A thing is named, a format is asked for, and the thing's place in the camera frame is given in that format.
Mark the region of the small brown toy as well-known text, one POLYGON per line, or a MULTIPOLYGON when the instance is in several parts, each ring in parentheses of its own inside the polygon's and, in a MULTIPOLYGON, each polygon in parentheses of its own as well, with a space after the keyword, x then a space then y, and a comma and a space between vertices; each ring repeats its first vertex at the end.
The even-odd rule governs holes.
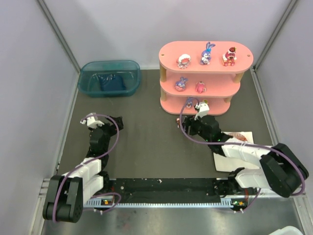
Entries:
POLYGON ((182 121, 180 120, 179 117, 176 119, 176 122, 177 122, 178 128, 180 128, 182 126, 182 121))

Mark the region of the pink pig toy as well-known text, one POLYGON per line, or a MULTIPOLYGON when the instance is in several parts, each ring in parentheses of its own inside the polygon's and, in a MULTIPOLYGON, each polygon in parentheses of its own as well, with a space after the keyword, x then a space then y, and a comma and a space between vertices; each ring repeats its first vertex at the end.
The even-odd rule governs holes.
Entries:
POLYGON ((202 81, 197 82, 195 86, 195 91, 200 94, 206 92, 205 84, 202 81))

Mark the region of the purple figure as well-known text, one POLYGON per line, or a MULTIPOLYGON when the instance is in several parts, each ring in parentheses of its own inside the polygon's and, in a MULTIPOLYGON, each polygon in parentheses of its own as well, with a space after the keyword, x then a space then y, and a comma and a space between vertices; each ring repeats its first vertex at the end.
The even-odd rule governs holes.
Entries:
POLYGON ((183 92, 186 89, 186 83, 188 79, 186 77, 180 77, 179 81, 177 81, 174 85, 174 88, 178 92, 183 92))

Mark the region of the purple bunny toy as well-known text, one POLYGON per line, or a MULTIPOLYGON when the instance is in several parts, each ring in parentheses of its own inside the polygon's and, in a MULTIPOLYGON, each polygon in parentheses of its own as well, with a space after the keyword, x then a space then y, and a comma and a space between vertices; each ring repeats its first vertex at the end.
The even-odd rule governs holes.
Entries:
POLYGON ((205 50, 201 53, 201 60, 200 60, 200 64, 201 65, 209 65, 210 61, 211 61, 211 51, 212 48, 215 47, 216 44, 211 43, 211 42, 207 42, 206 43, 206 48, 205 50))

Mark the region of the pink haired girl toy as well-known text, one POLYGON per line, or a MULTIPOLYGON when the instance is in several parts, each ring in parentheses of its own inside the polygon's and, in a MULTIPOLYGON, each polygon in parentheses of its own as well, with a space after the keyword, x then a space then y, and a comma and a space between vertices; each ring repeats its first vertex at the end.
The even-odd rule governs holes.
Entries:
POLYGON ((176 60, 177 66, 180 69, 186 69, 191 62, 191 56, 188 54, 182 54, 176 60))

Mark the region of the strawberry bear cake toy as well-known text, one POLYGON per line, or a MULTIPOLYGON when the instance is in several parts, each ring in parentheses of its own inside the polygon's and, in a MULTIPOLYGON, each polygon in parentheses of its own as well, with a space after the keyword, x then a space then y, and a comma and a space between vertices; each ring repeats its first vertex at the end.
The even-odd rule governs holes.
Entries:
POLYGON ((236 47, 231 47, 225 54, 222 56, 222 64, 224 66, 234 66, 237 60, 236 57, 236 47))

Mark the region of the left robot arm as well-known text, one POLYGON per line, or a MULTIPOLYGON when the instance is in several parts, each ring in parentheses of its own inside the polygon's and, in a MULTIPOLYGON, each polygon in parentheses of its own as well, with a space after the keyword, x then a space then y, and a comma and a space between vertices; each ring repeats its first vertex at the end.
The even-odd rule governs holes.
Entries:
POLYGON ((106 122, 99 120, 99 115, 90 113, 81 119, 89 133, 89 148, 85 158, 71 171, 50 178, 43 219, 53 222, 76 223, 86 203, 99 199, 101 206, 94 211, 110 211, 121 200, 121 195, 113 191, 108 173, 105 171, 113 136, 119 137, 124 128, 122 117, 105 116, 106 122))

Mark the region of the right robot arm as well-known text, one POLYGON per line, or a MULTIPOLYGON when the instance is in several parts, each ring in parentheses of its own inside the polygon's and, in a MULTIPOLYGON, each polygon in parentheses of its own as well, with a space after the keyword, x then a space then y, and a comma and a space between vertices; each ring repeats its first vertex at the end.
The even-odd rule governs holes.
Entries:
POLYGON ((284 198, 299 196, 305 191, 308 170, 287 145, 265 146, 241 141, 222 132, 219 123, 209 115, 179 117, 178 124, 189 140, 194 135, 200 136, 203 141, 199 144, 208 146, 214 154, 256 166, 256 169, 239 166, 230 173, 229 177, 241 188, 267 188, 284 198))

